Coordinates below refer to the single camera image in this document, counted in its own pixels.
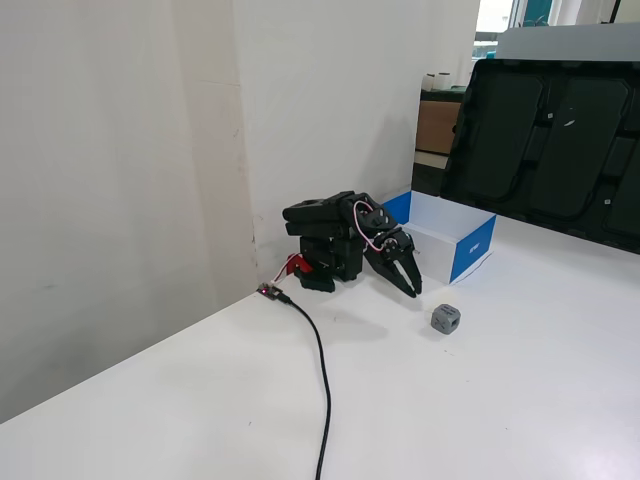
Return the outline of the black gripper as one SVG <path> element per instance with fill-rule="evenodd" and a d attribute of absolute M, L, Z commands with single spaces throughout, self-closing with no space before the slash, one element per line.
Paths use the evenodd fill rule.
<path fill-rule="evenodd" d="M 373 270 L 411 298 L 422 293 L 422 276 L 414 258 L 414 242 L 401 227 L 378 233 L 364 257 Z"/>

